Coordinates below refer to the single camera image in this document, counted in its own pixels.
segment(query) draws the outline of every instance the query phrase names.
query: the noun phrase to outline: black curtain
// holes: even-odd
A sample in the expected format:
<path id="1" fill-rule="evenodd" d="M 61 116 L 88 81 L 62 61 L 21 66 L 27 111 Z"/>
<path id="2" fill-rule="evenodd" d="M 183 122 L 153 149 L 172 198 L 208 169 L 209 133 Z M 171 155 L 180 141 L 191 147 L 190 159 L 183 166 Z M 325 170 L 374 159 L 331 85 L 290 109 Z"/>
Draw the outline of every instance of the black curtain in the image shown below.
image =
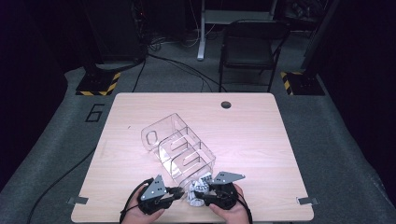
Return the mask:
<path id="1" fill-rule="evenodd" d="M 81 0 L 23 0 L 40 34 L 53 52 L 55 59 L 64 72 L 82 66 L 76 53 L 73 40 L 70 39 L 67 24 L 70 20 L 77 23 L 74 27 L 96 63 L 103 63 L 96 45 L 92 28 L 82 6 Z M 60 7 L 68 7 L 67 14 Z"/>
<path id="2" fill-rule="evenodd" d="M 396 16 L 391 1 L 340 1 L 314 66 L 396 204 Z"/>
<path id="3" fill-rule="evenodd" d="M 22 0 L 0 3 L 0 189 L 46 128 L 67 88 L 64 69 Z"/>

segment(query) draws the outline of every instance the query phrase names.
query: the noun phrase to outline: black chair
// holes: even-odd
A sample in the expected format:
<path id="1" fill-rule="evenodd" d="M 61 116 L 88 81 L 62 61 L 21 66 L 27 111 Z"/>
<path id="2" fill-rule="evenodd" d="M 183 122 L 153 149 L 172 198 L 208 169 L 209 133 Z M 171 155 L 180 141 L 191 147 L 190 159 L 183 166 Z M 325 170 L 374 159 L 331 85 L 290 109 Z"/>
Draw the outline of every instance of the black chair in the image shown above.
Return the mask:
<path id="1" fill-rule="evenodd" d="M 267 86 L 267 91 L 269 92 L 274 79 L 281 47 L 289 34 L 289 26 L 282 21 L 242 20 L 229 24 L 225 29 L 221 48 L 219 92 L 221 92 L 221 89 L 224 89 L 222 87 L 224 67 L 257 69 L 260 70 L 259 76 L 265 70 L 272 70 L 269 81 L 259 80 L 255 83 L 233 83 Z"/>

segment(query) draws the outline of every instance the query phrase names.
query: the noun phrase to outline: metal bracket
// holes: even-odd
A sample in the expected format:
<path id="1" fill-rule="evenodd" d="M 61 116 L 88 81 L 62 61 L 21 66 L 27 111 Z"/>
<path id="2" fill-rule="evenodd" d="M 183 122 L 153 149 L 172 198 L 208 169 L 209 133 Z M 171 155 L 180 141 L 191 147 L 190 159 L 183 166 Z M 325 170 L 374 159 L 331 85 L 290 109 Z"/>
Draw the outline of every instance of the metal bracket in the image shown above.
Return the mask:
<path id="1" fill-rule="evenodd" d="M 234 182 L 235 180 L 240 180 L 245 178 L 244 175 L 238 175 L 228 172 L 221 171 L 216 177 L 212 180 L 212 185 L 225 185 Z"/>
<path id="2" fill-rule="evenodd" d="M 154 181 L 152 181 L 152 183 L 148 186 L 140 199 L 142 201 L 145 201 L 148 199 L 163 196 L 166 193 L 167 190 L 165 184 L 163 183 L 163 177 L 161 175 L 157 175 L 157 177 L 155 177 Z"/>
<path id="3" fill-rule="evenodd" d="M 81 203 L 81 204 L 86 204 L 88 201 L 88 198 L 83 198 L 83 197 L 71 197 L 69 200 L 67 200 L 67 203 L 75 205 L 76 203 Z"/>
<path id="4" fill-rule="evenodd" d="M 316 205 L 316 204 L 320 204 L 319 200 L 317 198 L 296 198 L 297 199 L 297 203 L 303 205 L 303 204 L 310 204 L 310 205 Z"/>

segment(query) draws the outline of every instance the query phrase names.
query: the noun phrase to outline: transparent container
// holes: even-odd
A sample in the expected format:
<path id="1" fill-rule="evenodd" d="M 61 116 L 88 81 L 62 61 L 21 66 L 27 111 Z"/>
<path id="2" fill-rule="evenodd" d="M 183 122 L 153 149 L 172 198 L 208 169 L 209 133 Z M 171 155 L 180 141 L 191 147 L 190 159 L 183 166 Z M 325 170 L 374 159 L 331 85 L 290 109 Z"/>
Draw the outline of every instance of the transparent container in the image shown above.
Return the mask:
<path id="1" fill-rule="evenodd" d="M 191 181 L 213 171 L 216 157 L 176 113 L 143 129 L 141 138 L 145 149 L 154 152 L 185 190 Z"/>

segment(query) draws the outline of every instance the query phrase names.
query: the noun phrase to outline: table surface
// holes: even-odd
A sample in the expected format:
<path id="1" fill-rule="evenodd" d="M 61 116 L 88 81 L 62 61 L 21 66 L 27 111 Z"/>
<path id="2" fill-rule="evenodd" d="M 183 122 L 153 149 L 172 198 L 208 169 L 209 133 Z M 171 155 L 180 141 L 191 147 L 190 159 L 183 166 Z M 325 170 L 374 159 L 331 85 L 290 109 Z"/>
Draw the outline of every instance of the table surface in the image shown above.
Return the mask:
<path id="1" fill-rule="evenodd" d="M 231 107 L 222 108 L 222 102 Z M 79 196 L 74 222 L 119 222 L 131 192 L 143 180 L 162 175 L 165 186 L 177 184 L 152 151 L 143 147 L 141 131 L 173 113 L 216 156 L 220 171 L 245 175 L 236 181 L 254 221 L 304 221 L 314 217 L 276 100 L 271 93 L 120 93 L 108 115 Z M 157 220 L 221 222 L 206 206 L 174 201 Z"/>

